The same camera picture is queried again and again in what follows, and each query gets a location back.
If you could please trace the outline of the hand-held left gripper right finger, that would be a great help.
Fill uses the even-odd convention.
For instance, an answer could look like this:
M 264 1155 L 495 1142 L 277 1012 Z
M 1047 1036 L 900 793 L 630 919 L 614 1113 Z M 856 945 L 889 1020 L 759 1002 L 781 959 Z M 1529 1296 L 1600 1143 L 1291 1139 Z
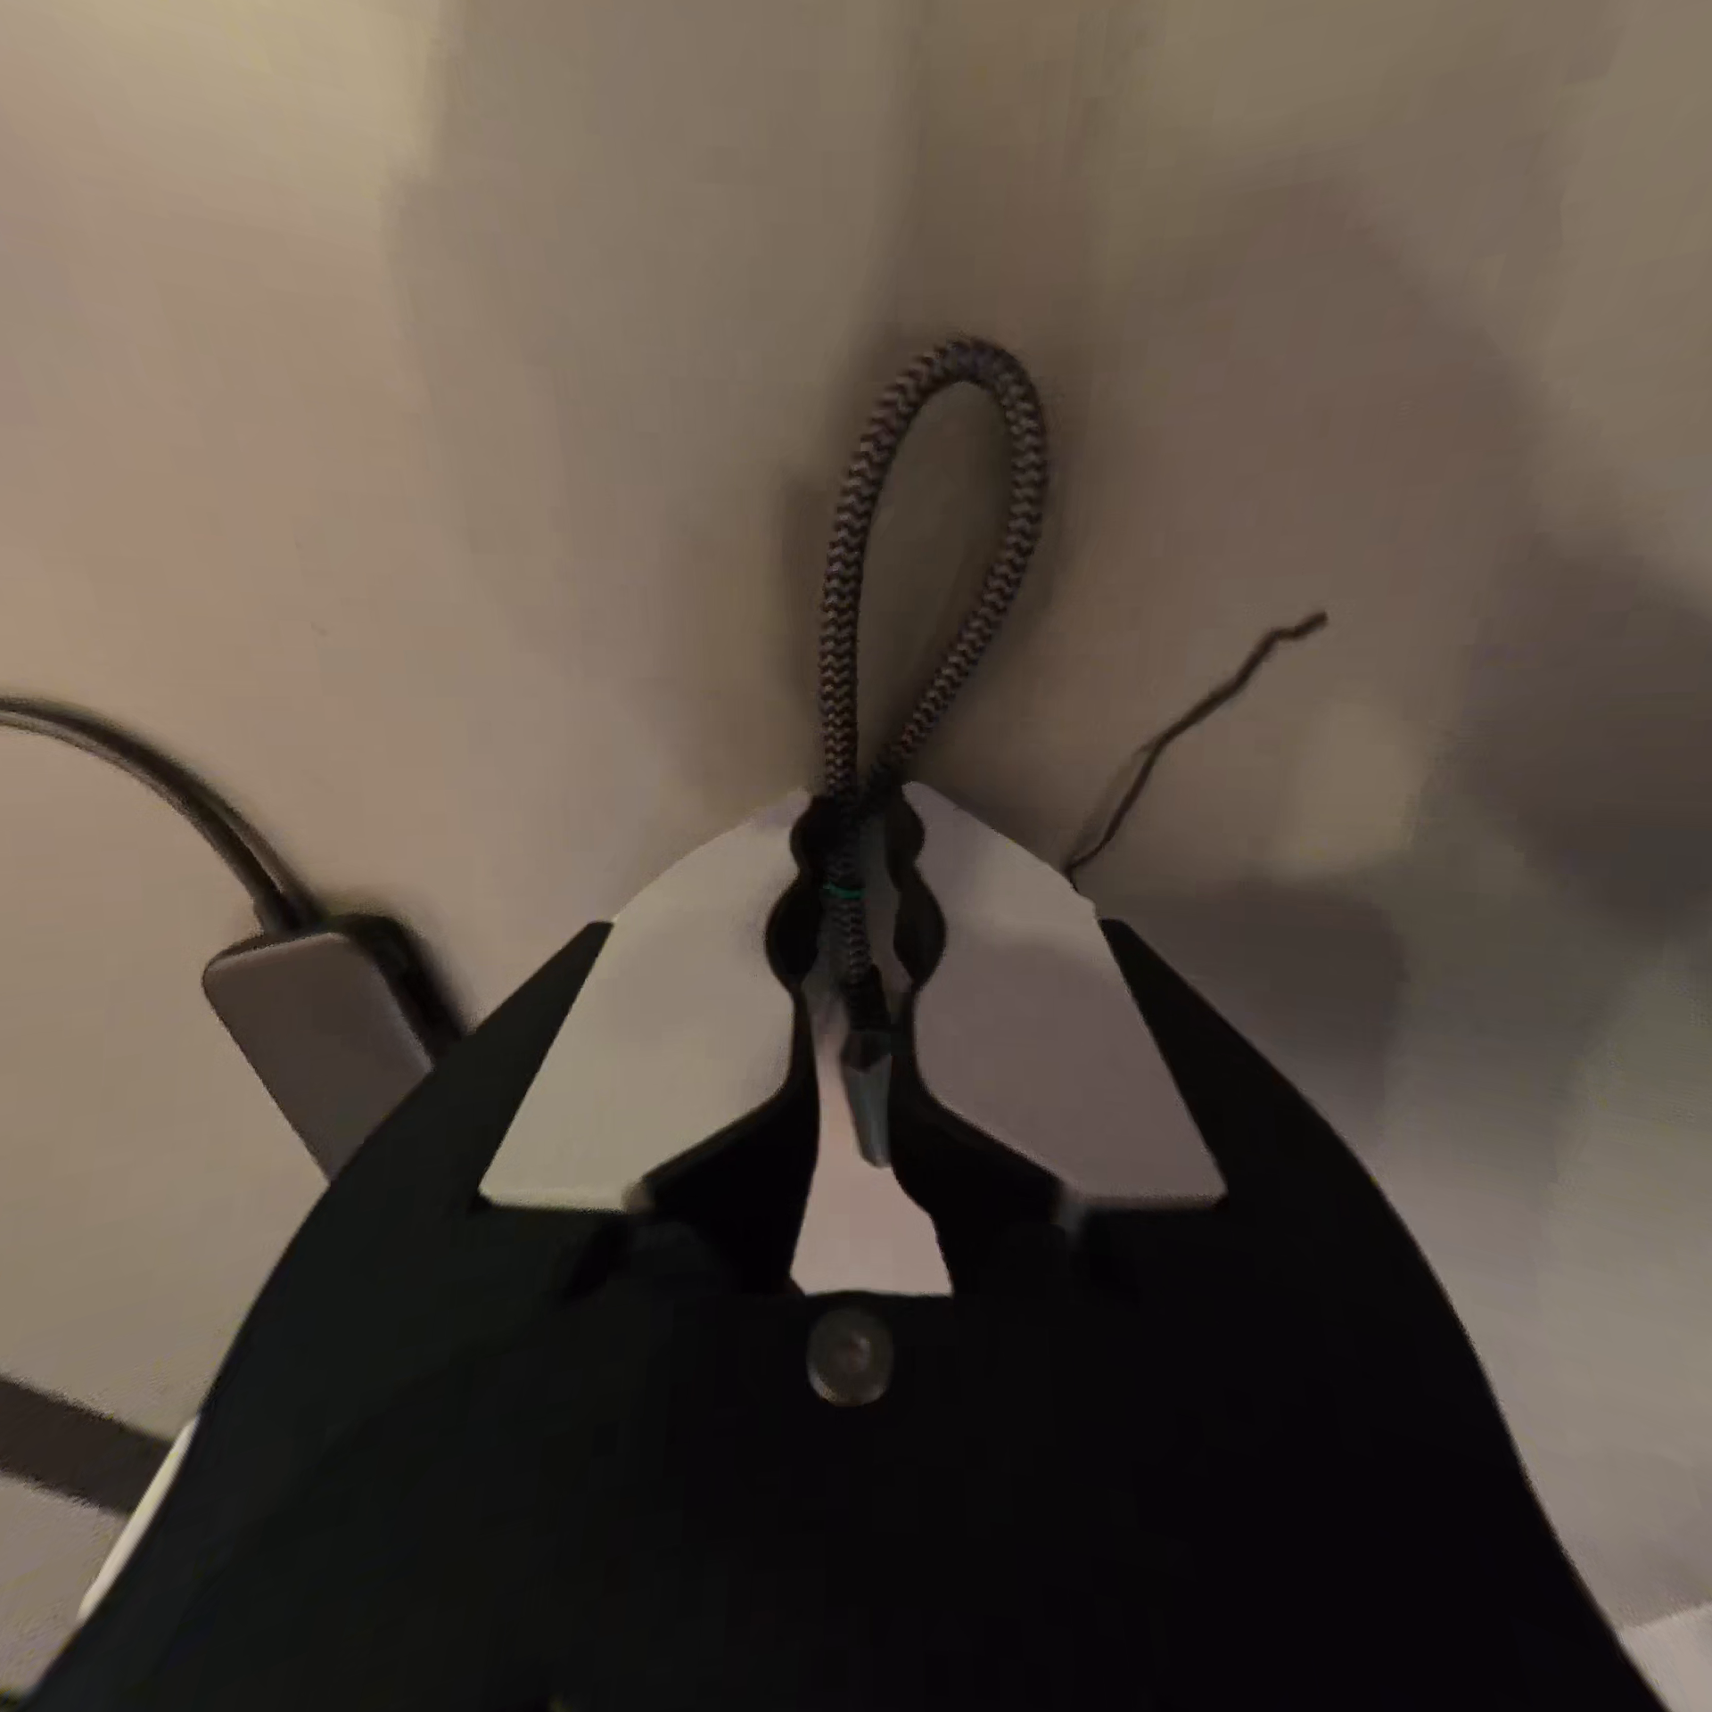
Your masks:
M 932 1101 L 1049 1173 L 1074 1206 L 1223 1199 L 1093 903 L 927 784 L 897 803 L 897 964 Z

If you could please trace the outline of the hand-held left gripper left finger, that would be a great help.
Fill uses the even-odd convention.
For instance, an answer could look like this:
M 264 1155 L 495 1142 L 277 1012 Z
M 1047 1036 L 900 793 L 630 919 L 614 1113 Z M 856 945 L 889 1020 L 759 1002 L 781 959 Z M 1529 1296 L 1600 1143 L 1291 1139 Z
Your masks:
M 663 870 L 609 925 L 486 1170 L 495 1206 L 630 1213 L 650 1174 L 785 1084 L 795 1001 L 765 932 L 799 877 L 803 789 Z

